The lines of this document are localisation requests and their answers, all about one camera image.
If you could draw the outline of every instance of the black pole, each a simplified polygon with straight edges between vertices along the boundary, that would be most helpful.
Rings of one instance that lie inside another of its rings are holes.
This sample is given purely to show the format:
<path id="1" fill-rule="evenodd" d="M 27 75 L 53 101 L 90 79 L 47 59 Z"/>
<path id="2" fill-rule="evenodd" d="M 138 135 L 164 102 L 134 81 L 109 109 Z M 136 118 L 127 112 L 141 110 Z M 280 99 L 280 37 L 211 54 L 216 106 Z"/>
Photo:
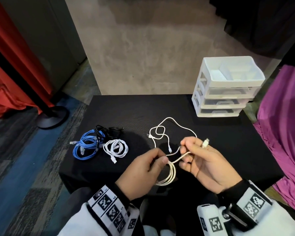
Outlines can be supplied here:
<path id="1" fill-rule="evenodd" d="M 6 74 L 24 91 L 24 93 L 42 110 L 42 114 L 38 115 L 37 125 L 42 129 L 50 129 L 57 127 L 66 121 L 69 111 L 62 106 L 54 106 L 52 108 L 39 97 L 32 89 L 20 73 L 12 66 L 12 64 L 0 52 L 0 67 Z"/>

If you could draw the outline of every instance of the loose white cable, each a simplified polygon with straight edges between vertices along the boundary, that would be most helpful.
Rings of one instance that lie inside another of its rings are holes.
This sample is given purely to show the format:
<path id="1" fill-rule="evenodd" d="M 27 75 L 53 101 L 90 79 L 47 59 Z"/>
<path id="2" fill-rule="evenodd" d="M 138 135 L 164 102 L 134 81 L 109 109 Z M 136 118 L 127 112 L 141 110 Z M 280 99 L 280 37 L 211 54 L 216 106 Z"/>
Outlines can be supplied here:
<path id="1" fill-rule="evenodd" d="M 128 153 L 128 146 L 127 144 L 121 140 L 121 139 L 114 139 L 114 140 L 110 140 L 108 142 L 106 142 L 103 145 L 103 149 L 104 151 L 110 155 L 110 159 L 113 161 L 113 163 L 116 163 L 116 157 L 118 158 L 123 158 L 127 153 Z"/>
<path id="2" fill-rule="evenodd" d="M 169 136 L 165 134 L 165 127 L 164 127 L 164 126 L 161 126 L 161 124 L 162 124 L 165 120 L 167 120 L 167 119 L 169 119 L 169 118 L 172 119 L 172 120 L 173 120 L 178 126 L 180 126 L 180 125 L 175 121 L 175 119 L 173 119 L 173 118 L 171 118 L 171 117 L 167 117 L 167 118 L 165 118 L 160 124 L 158 124 L 156 127 L 152 127 L 152 128 L 150 129 L 149 134 L 148 134 L 147 136 L 153 140 L 153 142 L 154 142 L 154 147 L 156 147 L 156 142 L 155 142 L 154 139 L 158 139 L 158 140 L 159 140 L 159 139 L 162 139 L 163 136 L 166 136 L 167 139 L 168 139 L 168 150 L 169 150 L 170 153 L 172 153 L 171 147 L 169 146 Z M 159 127 L 163 127 L 163 128 L 164 128 L 163 133 L 157 133 L 157 129 L 158 129 Z M 189 130 L 189 131 L 191 131 L 191 132 L 195 135 L 195 137 L 197 137 L 197 134 L 196 134 L 194 131 L 192 131 L 191 129 L 186 128 L 186 127 L 182 127 L 182 126 L 180 126 L 180 127 L 181 127 L 181 128 L 184 128 L 184 129 L 187 129 L 187 130 Z M 154 129 L 154 128 L 155 128 L 155 133 L 156 133 L 157 135 L 160 135 L 160 136 L 161 136 L 160 138 L 156 138 L 156 137 L 154 137 L 154 136 L 151 135 L 151 130 Z M 202 147 L 202 148 L 206 148 L 206 147 L 208 146 L 208 142 L 209 142 L 209 140 L 206 139 L 206 140 L 202 143 L 202 146 L 201 146 L 201 147 Z M 166 156 L 172 156 L 172 155 L 175 155 L 175 154 L 179 151 L 179 149 L 180 149 L 180 147 L 178 147 L 178 149 L 177 149 L 177 151 L 176 151 L 175 153 L 168 154 L 168 155 L 166 155 Z M 189 154 L 189 153 L 191 153 L 191 152 L 186 152 L 185 154 L 183 154 L 181 157 L 179 157 L 177 160 L 175 160 L 175 161 L 173 161 L 173 162 L 168 161 L 167 164 L 169 165 L 169 175 L 168 175 L 168 177 L 167 177 L 166 179 L 164 179 L 164 180 L 162 180 L 162 181 L 159 181 L 156 185 L 158 185 L 158 186 L 166 186 L 166 185 L 172 183 L 172 182 L 174 181 L 175 177 L 176 177 L 176 168 L 175 168 L 175 166 L 174 166 L 174 163 L 178 162 L 181 158 L 183 158 L 185 155 L 187 155 L 187 154 Z"/>

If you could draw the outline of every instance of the red fabric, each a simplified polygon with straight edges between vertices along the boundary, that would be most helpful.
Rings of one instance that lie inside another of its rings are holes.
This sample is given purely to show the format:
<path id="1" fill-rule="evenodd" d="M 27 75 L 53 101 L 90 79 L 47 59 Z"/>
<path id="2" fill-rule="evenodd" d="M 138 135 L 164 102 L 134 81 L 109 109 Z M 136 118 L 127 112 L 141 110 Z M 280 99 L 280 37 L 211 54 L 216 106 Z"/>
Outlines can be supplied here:
<path id="1" fill-rule="evenodd" d="M 38 58 L 32 53 L 27 43 L 14 26 L 12 20 L 0 3 L 0 52 L 22 75 L 33 90 L 50 107 L 52 88 L 46 72 Z M 0 117 L 8 109 L 24 109 L 26 106 L 37 107 L 31 99 L 0 68 Z"/>

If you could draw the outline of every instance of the hand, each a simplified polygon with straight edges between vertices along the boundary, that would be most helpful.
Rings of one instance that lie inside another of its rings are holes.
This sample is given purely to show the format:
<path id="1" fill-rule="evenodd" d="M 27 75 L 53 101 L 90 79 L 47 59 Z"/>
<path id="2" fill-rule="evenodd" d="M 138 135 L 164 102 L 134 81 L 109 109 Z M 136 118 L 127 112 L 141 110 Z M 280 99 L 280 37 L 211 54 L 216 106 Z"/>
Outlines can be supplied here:
<path id="1" fill-rule="evenodd" d="M 154 158 L 158 158 L 150 168 Z M 116 181 L 116 185 L 131 201 L 147 194 L 156 183 L 168 158 L 159 148 L 154 148 L 138 156 Z"/>
<path id="2" fill-rule="evenodd" d="M 180 144 L 180 153 L 192 153 L 183 157 L 179 163 L 181 169 L 192 173 L 208 190 L 218 194 L 242 180 L 236 170 L 211 146 L 201 148 L 202 141 L 195 137 L 184 138 Z"/>

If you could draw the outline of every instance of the person's right hand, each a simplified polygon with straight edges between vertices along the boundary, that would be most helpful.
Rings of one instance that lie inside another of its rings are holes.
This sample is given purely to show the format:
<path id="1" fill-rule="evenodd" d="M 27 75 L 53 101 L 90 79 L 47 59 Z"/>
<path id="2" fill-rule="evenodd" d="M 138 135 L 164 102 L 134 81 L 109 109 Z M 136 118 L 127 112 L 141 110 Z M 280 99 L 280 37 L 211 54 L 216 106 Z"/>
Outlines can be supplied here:
<path id="1" fill-rule="evenodd" d="M 180 144 L 180 153 L 188 154 L 179 163 L 180 168 L 192 173 L 208 190 L 218 194 L 242 180 L 236 170 L 211 146 L 201 148 L 202 141 L 195 137 L 186 137 Z"/>

